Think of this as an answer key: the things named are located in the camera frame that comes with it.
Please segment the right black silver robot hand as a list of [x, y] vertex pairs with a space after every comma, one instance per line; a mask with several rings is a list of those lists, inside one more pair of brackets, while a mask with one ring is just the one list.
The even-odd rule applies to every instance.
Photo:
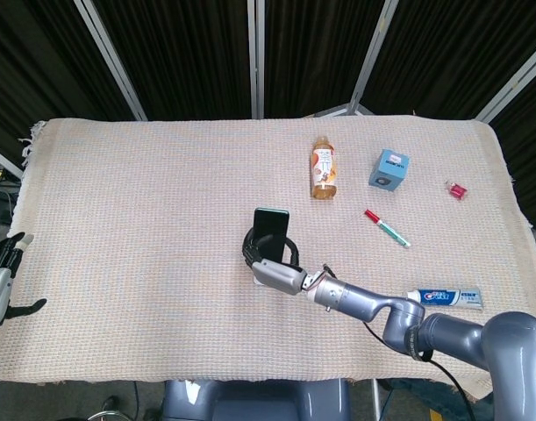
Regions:
[[243, 240], [242, 255], [257, 282], [266, 287], [295, 296], [302, 291], [307, 272], [299, 266], [300, 255], [297, 245], [286, 236], [283, 237], [283, 241], [284, 245], [290, 250], [289, 263], [264, 258], [261, 254], [261, 246], [272, 242], [274, 239], [274, 234], [264, 235], [256, 239], [254, 237], [254, 228], [251, 228]]

